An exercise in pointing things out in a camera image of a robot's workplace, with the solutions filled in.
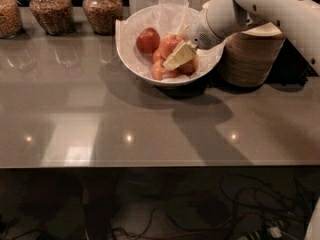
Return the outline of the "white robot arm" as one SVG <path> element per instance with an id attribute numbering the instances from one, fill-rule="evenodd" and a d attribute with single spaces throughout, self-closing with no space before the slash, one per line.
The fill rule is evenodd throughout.
<path id="1" fill-rule="evenodd" d="M 228 36 L 274 24 L 317 72 L 320 71 L 320 4 L 312 0 L 213 0 L 183 31 L 186 39 L 167 57 L 174 70 Z"/>

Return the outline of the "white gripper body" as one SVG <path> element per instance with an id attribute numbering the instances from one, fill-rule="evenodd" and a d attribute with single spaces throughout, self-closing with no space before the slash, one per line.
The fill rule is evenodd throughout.
<path id="1" fill-rule="evenodd" d="M 207 11 L 202 10 L 192 21 L 187 30 L 188 39 L 201 50 L 209 50 L 223 42 L 210 28 Z"/>

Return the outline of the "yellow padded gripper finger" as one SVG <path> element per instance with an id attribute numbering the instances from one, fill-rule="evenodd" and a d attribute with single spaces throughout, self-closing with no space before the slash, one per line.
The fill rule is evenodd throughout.
<path id="1" fill-rule="evenodd" d="M 197 55 L 197 46 L 191 41 L 182 40 L 166 58 L 163 67 L 166 70 L 174 70 L 191 61 Z"/>

